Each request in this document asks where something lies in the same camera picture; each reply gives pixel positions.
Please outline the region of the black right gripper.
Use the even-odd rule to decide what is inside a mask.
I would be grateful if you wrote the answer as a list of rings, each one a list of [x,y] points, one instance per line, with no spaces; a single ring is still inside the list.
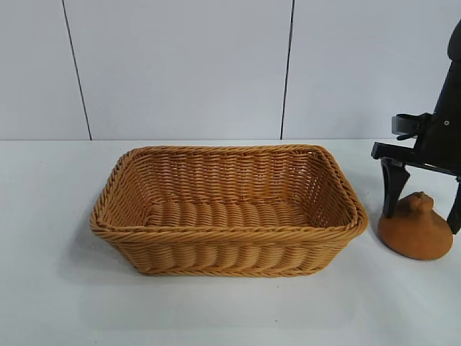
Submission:
[[[410,174],[405,164],[432,166],[436,172],[460,174],[460,62],[450,64],[442,90],[432,113],[397,114],[392,117],[392,133],[399,141],[415,138],[412,148],[375,143],[373,159],[382,159],[384,203],[382,214],[392,218],[400,194]],[[461,227],[461,179],[447,224],[456,234]]]

